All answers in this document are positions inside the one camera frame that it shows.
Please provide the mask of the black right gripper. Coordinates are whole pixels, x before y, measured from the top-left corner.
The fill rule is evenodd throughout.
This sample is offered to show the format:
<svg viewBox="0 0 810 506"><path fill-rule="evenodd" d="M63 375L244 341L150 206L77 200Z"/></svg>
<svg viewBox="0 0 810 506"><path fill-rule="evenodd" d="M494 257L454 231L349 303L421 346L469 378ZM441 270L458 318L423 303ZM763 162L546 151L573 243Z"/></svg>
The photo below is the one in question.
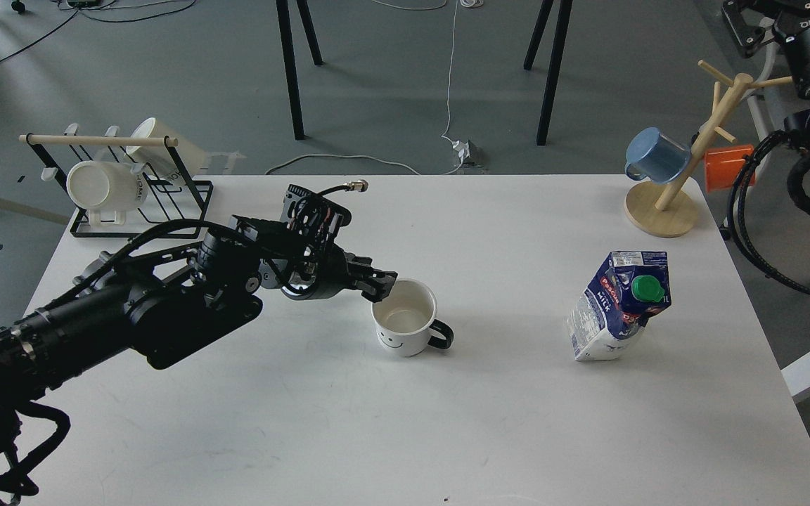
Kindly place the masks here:
<svg viewBox="0 0 810 506"><path fill-rule="evenodd" d="M751 58L765 44L768 28L751 25L745 11L769 19L776 41L783 48L797 95L810 99L810 1L794 1L792 7L780 9L776 1L723 1L722 19L735 41L741 58Z"/></svg>

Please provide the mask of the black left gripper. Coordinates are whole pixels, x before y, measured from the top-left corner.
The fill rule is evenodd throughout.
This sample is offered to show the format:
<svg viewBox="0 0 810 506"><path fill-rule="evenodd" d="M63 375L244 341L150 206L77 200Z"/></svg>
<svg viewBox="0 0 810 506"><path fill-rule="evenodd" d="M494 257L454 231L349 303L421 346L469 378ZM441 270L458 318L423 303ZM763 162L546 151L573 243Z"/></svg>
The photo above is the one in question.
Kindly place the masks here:
<svg viewBox="0 0 810 506"><path fill-rule="evenodd" d="M254 242L257 260L245 275L243 289L279 289L292 300L322 300L342 290L360 292L369 302L385 300L398 273L373 265L372 257L347 253L335 244L351 212L328 199L331 193L368 189L366 180L351 181L321 192L289 185L281 221L232 216L229 226Z"/></svg>

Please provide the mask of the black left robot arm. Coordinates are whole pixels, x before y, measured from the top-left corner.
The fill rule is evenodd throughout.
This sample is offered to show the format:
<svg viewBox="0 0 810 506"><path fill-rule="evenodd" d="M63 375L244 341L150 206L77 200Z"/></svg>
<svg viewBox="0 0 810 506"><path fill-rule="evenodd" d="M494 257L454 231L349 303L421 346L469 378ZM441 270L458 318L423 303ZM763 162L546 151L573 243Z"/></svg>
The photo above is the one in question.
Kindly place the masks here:
<svg viewBox="0 0 810 506"><path fill-rule="evenodd" d="M13 505L38 493L30 472L70 431L68 414L39 399L117 353L132 349L168 368L257 319L261 288L299 301L343 290L385 300L397 274L335 244L352 216L328 196L367 187L290 185L277 221L160 223L100 253L65 294L0 327L0 493Z"/></svg>

